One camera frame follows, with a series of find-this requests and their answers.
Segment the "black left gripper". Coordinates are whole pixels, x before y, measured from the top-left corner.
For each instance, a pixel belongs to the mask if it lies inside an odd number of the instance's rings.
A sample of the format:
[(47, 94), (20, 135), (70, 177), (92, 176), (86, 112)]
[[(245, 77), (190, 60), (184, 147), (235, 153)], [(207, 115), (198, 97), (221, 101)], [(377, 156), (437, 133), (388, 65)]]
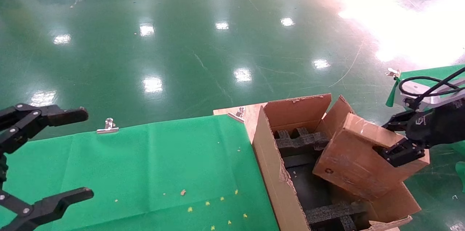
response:
[[(58, 105), (35, 107), (17, 104), (1, 110), (0, 184), (7, 180), (8, 165), (4, 153), (13, 154), (46, 127), (84, 122), (88, 118), (88, 111), (83, 107), (63, 110)], [(93, 190), (86, 187), (45, 197), (34, 204), (28, 204), (4, 190), (0, 194), (0, 205), (16, 214), (9, 224), (1, 228), (2, 231), (33, 231), (61, 219), (72, 204), (94, 197)]]

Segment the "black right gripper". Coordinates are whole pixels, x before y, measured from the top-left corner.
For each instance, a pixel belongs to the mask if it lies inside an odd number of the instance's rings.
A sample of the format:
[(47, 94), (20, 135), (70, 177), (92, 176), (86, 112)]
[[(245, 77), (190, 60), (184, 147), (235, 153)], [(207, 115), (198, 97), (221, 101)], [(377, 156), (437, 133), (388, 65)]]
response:
[(459, 99), (424, 112), (414, 110), (392, 115), (382, 125), (390, 131), (405, 131), (395, 145), (378, 147), (377, 153), (393, 167), (400, 167), (425, 156), (425, 149), (465, 140), (465, 102)]

